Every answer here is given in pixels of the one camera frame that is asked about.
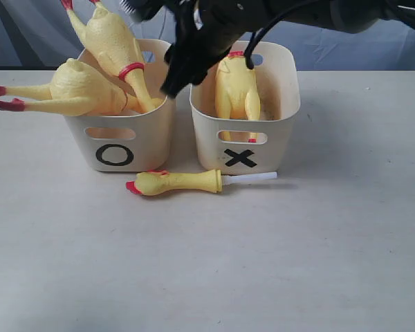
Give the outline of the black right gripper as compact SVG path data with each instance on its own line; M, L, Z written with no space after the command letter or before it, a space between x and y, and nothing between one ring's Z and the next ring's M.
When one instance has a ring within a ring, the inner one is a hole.
M171 98L188 84L199 85L243 34L267 26L276 16L276 5L271 1L185 1L175 16L176 41L165 53L168 72L160 88Z

